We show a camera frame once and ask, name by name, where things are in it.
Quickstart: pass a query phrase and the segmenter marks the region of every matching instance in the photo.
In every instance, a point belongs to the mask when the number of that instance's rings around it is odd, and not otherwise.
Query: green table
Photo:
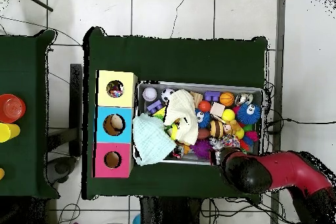
[[[87,114],[83,118],[83,140],[88,141],[83,145],[83,197],[250,197],[258,202],[259,195],[242,194],[223,183],[219,169],[213,166],[160,163],[140,167],[135,164],[128,179],[92,178],[95,72],[117,70],[133,72],[138,80],[262,88],[266,46],[263,37],[251,41],[109,37],[101,28],[91,28],[83,46],[83,98],[89,99],[83,109]]]
[[[33,37],[0,36],[0,94],[17,95],[26,103],[26,113],[15,122],[21,133],[0,143],[1,196],[58,198],[45,178],[46,54],[54,37],[52,30]]]

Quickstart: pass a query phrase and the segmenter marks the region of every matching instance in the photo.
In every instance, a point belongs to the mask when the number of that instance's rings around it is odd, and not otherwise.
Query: blue box
[[[112,114],[120,115],[125,122],[125,129],[119,135],[109,135],[104,130],[104,120]],[[96,141],[103,143],[131,143],[132,135],[132,108],[98,106]]]

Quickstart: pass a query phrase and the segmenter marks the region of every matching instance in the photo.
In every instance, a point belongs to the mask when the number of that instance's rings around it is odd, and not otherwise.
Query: yellow box
[[[98,76],[98,105],[106,107],[134,106],[135,85],[138,78],[132,72],[115,72],[111,70],[96,71]],[[120,97],[109,96],[107,86],[111,81],[118,80],[123,84],[123,93]]]

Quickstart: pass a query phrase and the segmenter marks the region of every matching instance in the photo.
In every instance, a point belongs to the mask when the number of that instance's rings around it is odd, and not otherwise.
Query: towel
[[[165,125],[180,119],[176,140],[194,145],[198,136],[198,121],[195,114],[194,98],[186,90],[178,90],[171,95],[165,115]]]
[[[176,144],[163,128],[159,118],[144,113],[133,119],[133,141],[140,154],[140,158],[135,158],[138,165],[156,164],[174,150]]]

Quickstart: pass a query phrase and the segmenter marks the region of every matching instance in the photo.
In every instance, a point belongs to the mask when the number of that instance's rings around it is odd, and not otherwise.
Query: yellow cup
[[[0,123],[0,143],[6,142],[20,134],[20,127],[15,123]]]

